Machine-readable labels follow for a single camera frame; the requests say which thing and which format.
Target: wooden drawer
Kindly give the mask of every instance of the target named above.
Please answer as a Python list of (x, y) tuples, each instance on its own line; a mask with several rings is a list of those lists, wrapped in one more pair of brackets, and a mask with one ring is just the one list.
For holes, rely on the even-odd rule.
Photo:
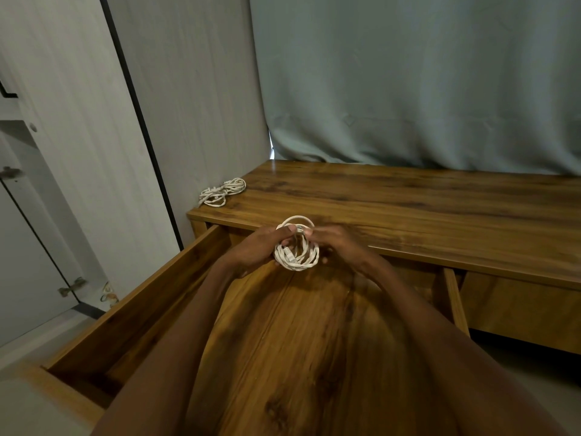
[[(49, 361), (42, 383), (94, 423), (210, 265), (249, 232), (213, 226), (201, 234)], [(393, 265), (468, 333), (453, 270), (403, 259)], [(394, 425), (398, 434), (457, 433), (425, 362), (377, 286), (333, 261), (297, 273), (270, 263), (232, 283), (200, 364), (187, 429), (389, 434)]]
[(581, 354), (581, 292), (468, 272), (461, 291), (468, 325)]

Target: person's left hand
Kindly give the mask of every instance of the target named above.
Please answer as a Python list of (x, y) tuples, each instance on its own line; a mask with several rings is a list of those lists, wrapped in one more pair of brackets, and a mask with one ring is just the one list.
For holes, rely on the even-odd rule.
[(271, 261), (275, 246), (280, 242), (286, 246), (294, 233), (296, 233), (295, 225), (279, 229), (276, 227), (259, 228), (224, 254), (222, 259), (228, 266), (232, 266), (236, 278), (246, 277)]

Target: hand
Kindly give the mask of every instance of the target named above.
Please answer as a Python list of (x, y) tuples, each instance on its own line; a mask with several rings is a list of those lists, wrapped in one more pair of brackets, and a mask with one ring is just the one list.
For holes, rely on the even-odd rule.
[(316, 243), (319, 247), (328, 247), (337, 251), (337, 254), (355, 272), (371, 278), (377, 259), (381, 257), (359, 242), (351, 233), (342, 226), (321, 226), (306, 229), (304, 235), (309, 242)]
[(246, 277), (271, 261), (275, 246), (281, 242), (283, 246), (286, 246), (295, 232), (295, 225), (279, 229), (276, 227), (259, 228), (224, 254), (222, 261), (234, 269), (236, 278)]

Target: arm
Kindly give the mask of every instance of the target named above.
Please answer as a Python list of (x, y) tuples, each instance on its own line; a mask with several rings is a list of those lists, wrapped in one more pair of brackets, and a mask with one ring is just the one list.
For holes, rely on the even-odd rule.
[(181, 429), (202, 353), (226, 290), (272, 259), (275, 245), (296, 227), (260, 228), (230, 249), (174, 325), (121, 389), (92, 435), (175, 435)]
[(306, 236), (334, 248), (390, 297), (464, 435), (566, 434), (495, 360), (406, 285), (387, 260), (342, 227), (315, 228)]

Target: forearm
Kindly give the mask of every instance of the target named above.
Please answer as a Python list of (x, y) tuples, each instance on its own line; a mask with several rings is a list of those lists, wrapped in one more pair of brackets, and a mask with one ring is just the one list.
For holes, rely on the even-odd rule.
[(193, 300), (129, 379), (94, 435), (173, 435), (188, 407), (206, 342), (233, 270), (218, 260)]
[(386, 260), (372, 259), (370, 273), (424, 355), (463, 434), (564, 434), (526, 390), (406, 285)]

